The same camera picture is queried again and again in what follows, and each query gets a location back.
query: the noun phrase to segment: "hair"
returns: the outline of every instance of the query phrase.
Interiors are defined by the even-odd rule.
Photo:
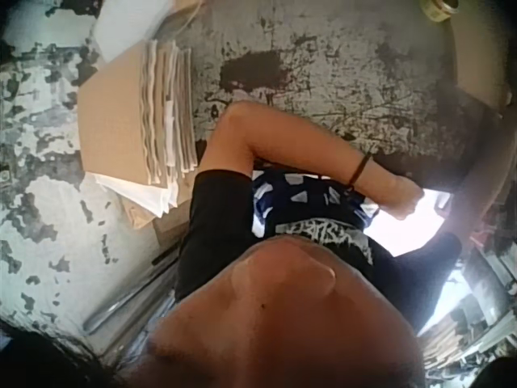
[[[490,362],[477,375],[471,388],[510,388],[517,386],[517,356],[502,357]]]
[[[121,388],[120,364],[104,364],[81,340],[52,337],[0,319],[0,333],[9,340],[0,350],[2,380],[22,388]]]

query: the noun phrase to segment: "floor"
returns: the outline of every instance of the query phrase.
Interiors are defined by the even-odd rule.
[[[80,334],[158,241],[152,226],[132,230],[117,196],[82,170],[76,103],[98,62],[87,40],[95,9],[58,3],[23,0],[3,37],[0,314]]]
[[[483,109],[456,89],[450,25],[432,23],[418,1],[207,3],[180,36],[181,18],[158,33],[193,48],[199,139],[229,103],[255,99],[318,122],[426,188],[450,191],[464,176]]]

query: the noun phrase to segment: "wrist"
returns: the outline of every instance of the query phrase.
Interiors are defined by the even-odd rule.
[[[397,175],[369,160],[356,181],[355,190],[378,205],[390,205],[396,197],[398,180]]]

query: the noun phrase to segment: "bracelet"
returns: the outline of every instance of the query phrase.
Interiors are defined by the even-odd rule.
[[[355,170],[355,173],[353,174],[352,178],[350,179],[350,182],[349,182],[348,188],[347,188],[348,191],[354,190],[355,182],[357,182],[357,179],[359,179],[359,177],[363,173],[364,168],[366,167],[366,163],[368,163],[368,160],[370,160],[371,158],[372,158],[372,154],[370,154],[369,152],[366,155],[364,155],[363,160],[361,161],[361,163],[357,167],[357,170]]]

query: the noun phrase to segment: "elbow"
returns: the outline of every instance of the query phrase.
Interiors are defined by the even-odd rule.
[[[256,103],[252,103],[250,101],[237,101],[235,103],[231,103],[219,118],[218,124],[221,122],[235,123],[236,121],[239,121],[249,113],[250,109],[253,109],[254,105],[256,105]]]
[[[216,133],[228,133],[235,136],[237,133],[243,134],[246,131],[246,117],[250,114],[255,103],[249,101],[238,101],[231,103],[219,117],[216,125]]]

